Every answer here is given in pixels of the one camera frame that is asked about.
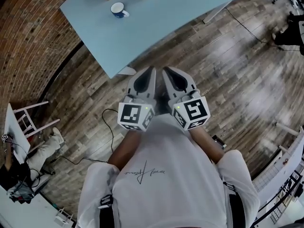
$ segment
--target mug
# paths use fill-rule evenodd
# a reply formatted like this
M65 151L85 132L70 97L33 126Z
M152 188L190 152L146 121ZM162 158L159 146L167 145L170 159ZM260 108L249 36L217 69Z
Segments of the mug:
M124 4L122 2L116 2L111 6L111 12L117 18L129 17L130 14L124 10Z

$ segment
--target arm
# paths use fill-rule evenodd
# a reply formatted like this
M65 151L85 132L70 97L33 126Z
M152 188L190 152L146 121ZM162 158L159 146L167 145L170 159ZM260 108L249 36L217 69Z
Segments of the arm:
M11 147L10 143L8 143L8 142L5 143L5 146L6 146L6 158L5 158L4 166L5 166L6 170L9 171L11 168L11 165L13 163L12 153L11 153L12 147Z
M205 152L205 154L214 162L218 163L224 156L224 151L216 143L203 127L197 127L189 130L192 139Z
M240 195L245 212L246 228L249 228L257 216L260 199L252 184L248 167L241 152L238 150L228 151L217 163L217 168L224 181L233 185Z
M85 176L78 203L77 225L80 228L99 227L101 198L112 195L119 170L108 163L90 165Z
M129 131L109 158L108 164L116 166L121 171L137 150L141 135L141 132Z

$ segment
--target table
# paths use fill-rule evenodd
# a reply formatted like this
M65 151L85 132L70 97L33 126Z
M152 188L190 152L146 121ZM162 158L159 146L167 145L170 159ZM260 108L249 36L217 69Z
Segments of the table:
M231 1L229 2L226 2L226 3L223 3L221 4L220 6L216 7L215 9L213 9L203 20L203 22L205 24L209 23L210 20L212 20L219 12L221 12L226 6L228 6L228 4L230 3Z
M30 204L12 202L7 191L0 186L0 222L4 227L31 227L31 228L71 228L75 223L62 226L57 223L55 216L58 210L49 203L40 193L37 194Z
M231 0L66 0L60 7L97 62L113 78L142 52L198 16ZM125 4L128 18L110 11Z
M265 173L253 180L253 185L258 192L261 205L265 204L278 192L280 187L295 171L302 160L304 146L303 128L300 128L300 132L296 132L280 123L276 123L276 125L297 136L297 138L275 164L270 166Z
M4 133L10 133L13 137L13 142L18 144L14 145L14 156L20 164L24 163L27 153L29 152L30 144L25 137L10 103L6 110Z

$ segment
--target cable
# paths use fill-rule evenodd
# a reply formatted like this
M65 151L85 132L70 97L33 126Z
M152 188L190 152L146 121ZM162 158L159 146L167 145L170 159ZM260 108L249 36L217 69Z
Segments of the cable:
M11 141L5 141L5 142L6 143L12 143L12 144L18 145L24 151L24 153L27 155L27 160L29 160L28 153L24 150L24 148L21 145L15 143L15 142L11 142Z
M253 33L251 33L251 31L249 30L249 29L247 29L240 21L238 21L238 19L236 18L236 17L234 17L233 16L233 14L229 11L229 9L227 9L227 8L225 8L227 11L228 11L228 13L241 25L241 26L243 26L256 40L258 40L259 42L261 42L261 43L265 43L265 44L268 44L269 46L271 46L271 47L274 47L274 48L278 48L280 51L299 51L299 50L285 50L285 49L283 49L283 48L281 48L281 47L279 47L279 46L275 46L275 45L271 45L269 42L267 42L267 41L262 41L262 40L260 40L259 38L257 38Z
M58 158L52 160L52 161L50 162L50 164L54 163L56 160L58 160L58 159L60 159L60 158L66 159L67 161L71 162L73 165L78 165L82 160L89 160L89 161L92 161L92 162L103 162L103 163L107 163L107 161L105 162L105 161L93 160L93 159L90 159L90 158L87 158L87 157L84 157L84 158L82 158L80 161L78 161L77 163L74 163L74 162L70 161L67 157L65 157L65 156L63 156L63 155L60 155Z
M112 134L111 150L112 150L112 153L113 153L113 152L114 152L114 151L113 151L114 134L113 134L113 131L112 131L111 127L108 125L108 123L107 123L107 122L105 121L105 119L104 119L104 113L105 113L105 111L107 111L107 110L113 111L113 112L117 112L117 113L118 113L118 111L116 111L116 110L114 110L114 109L106 108L106 109L104 109L104 111L103 111L102 114L101 114L102 120L103 120L104 123L108 126L108 128L110 129L111 134ZM60 158L66 159L67 161L71 162L73 165L78 165L82 160L89 160L89 161L92 161L92 162L107 163L107 161L105 162L105 161L93 160L93 159L90 159L90 158L87 158L87 157L83 157L80 161L78 161L77 163L74 163L74 162L72 162L71 160L69 160L67 157L61 155L61 156L59 156L58 158L52 160L52 161L50 162L50 164L54 163L56 160L58 160L58 159L60 159Z
M5 141L5 142L6 142L6 143L15 144L15 145L19 146L19 147L24 151L24 153L27 155L27 161L29 160L29 156L28 156L27 152L24 150L24 148L23 148L21 145L15 143L15 142L11 142L11 141ZM38 184L37 184L36 186L34 186L34 187L29 187L29 186L25 185L24 181L25 181L25 179L28 177L28 176L26 175L26 177L24 178L24 180L23 180L21 186L20 186L15 192L17 192L17 191L22 187L22 185L25 185L25 186L28 187L28 188L35 188L35 187L37 187L37 186L39 185L39 183L40 183L40 173L39 173L36 169L33 169L33 168L30 169L30 168L29 168L29 163L27 163L27 165L28 165L29 173L30 173L30 170L35 170L35 171L38 173L38 177L39 177Z
M106 123L106 121L105 121L105 119L104 119L104 113L105 113L105 111L107 111L107 110L109 110L109 111L114 111L114 112L117 112L117 113L118 113L118 111L113 110L113 109L110 109L110 108L106 108L106 109L104 109L104 111L101 113L101 118L103 119L104 123L108 126L108 128L110 129L111 134L112 134L111 150L112 150L112 153L113 153L113 152L114 152L114 151L113 151L114 134L113 134L113 131L112 131L111 127Z

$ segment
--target black bag strap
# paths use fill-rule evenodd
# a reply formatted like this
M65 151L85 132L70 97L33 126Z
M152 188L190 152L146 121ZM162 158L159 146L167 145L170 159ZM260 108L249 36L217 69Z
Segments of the black bag strap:
M245 228L246 220L242 199L233 185L230 185L226 182L224 182L224 185L235 192L235 194L229 194L233 228Z
M113 197L106 195L100 200L99 227L114 228Z

